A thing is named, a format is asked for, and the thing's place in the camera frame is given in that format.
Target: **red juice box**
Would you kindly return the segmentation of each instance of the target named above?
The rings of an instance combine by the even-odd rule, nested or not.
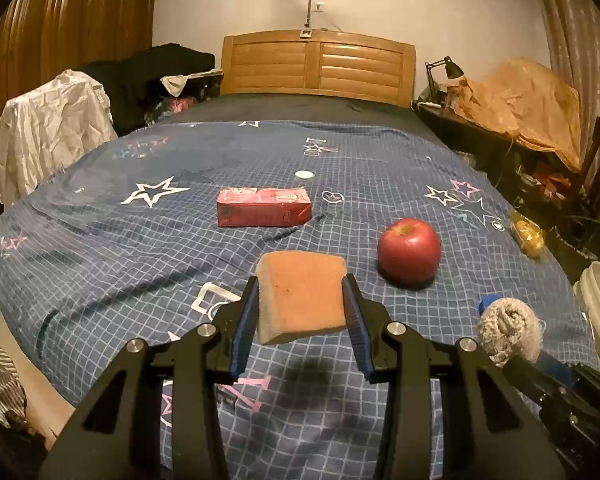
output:
[[[218,227],[291,227],[311,218],[302,187],[231,187],[218,194]]]

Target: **bed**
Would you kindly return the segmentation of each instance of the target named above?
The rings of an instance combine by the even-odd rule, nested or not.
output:
[[[229,37],[222,96],[101,146],[0,216],[0,319],[45,387],[77,404],[126,341],[174,340],[212,319],[274,250],[342,256],[366,297],[443,342],[476,335],[484,295],[520,298],[546,323],[545,350],[597,363],[564,273],[551,254],[534,262],[520,251],[506,201],[405,108],[414,49],[385,41]],[[367,62],[382,56],[392,61]],[[395,77],[383,79],[388,71]],[[300,183],[298,170],[315,177]],[[222,187],[298,185],[314,204],[307,224],[217,227]],[[436,279],[422,290],[397,288],[376,267],[380,233],[403,216],[430,222],[442,241]],[[218,390],[232,478],[371,478],[386,394],[364,383],[346,332],[254,344],[244,376]],[[167,467],[170,395],[166,383]],[[432,396],[440,476],[435,384]]]

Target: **rolled towel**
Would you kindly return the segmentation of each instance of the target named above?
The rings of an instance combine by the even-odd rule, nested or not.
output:
[[[500,298],[485,309],[478,322],[478,339],[499,367],[513,355],[535,362],[542,350],[538,317],[531,307],[515,298]]]

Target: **metal screw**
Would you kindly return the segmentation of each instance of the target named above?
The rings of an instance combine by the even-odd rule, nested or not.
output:
[[[473,339],[465,337],[460,340],[460,348],[465,352],[473,352],[478,348],[478,344]]]
[[[216,327],[211,323],[205,323],[198,327],[198,335],[201,335],[202,337],[211,337],[215,333]]]
[[[132,354],[137,354],[144,348],[144,341],[142,339],[132,339],[126,343],[126,351]]]
[[[389,332],[389,334],[393,335],[402,335],[405,332],[407,332],[407,327],[405,327],[402,323],[398,321],[392,321],[386,326],[386,329]]]

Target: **red apple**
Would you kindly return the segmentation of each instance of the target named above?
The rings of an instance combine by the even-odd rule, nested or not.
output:
[[[422,220],[398,220],[378,241],[378,263],[389,278],[403,285],[427,282],[440,263],[438,234]]]

